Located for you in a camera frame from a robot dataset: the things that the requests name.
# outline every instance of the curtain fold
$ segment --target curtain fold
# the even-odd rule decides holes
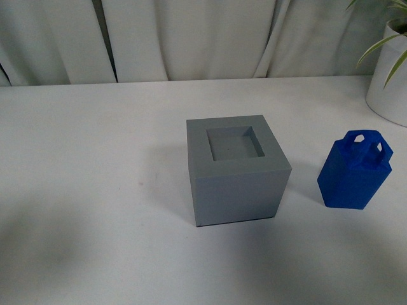
[[[0,1],[0,63],[13,86],[69,83],[39,1]]]
[[[166,81],[153,0],[102,0],[119,82]]]
[[[0,86],[372,74],[395,14],[349,2],[0,0]]]
[[[8,81],[7,77],[4,75],[3,71],[0,71],[0,87],[8,87],[11,86],[10,82]]]
[[[268,77],[372,74],[379,52],[360,68],[360,56],[383,36],[395,16],[388,1],[292,1],[270,61]]]
[[[115,83],[92,1],[41,1],[70,83]]]

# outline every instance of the gray cube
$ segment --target gray cube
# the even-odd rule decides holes
[[[263,116],[186,122],[197,227],[274,217],[291,165]]]

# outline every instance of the cube top face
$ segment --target cube top face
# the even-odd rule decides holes
[[[187,120],[195,178],[291,170],[263,116]]]

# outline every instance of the white plant pot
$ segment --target white plant pot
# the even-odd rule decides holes
[[[398,34],[394,29],[406,22],[407,19],[387,22],[384,37]],[[407,62],[400,66],[384,88],[392,66],[405,50],[407,50],[405,36],[396,37],[382,46],[366,102],[378,115],[407,127]]]

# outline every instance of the white table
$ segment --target white table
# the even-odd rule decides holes
[[[0,89],[0,304],[406,304],[407,128],[367,77]],[[195,227],[186,120],[263,114],[293,166],[274,219]],[[393,172],[363,210],[316,183],[375,129]]]

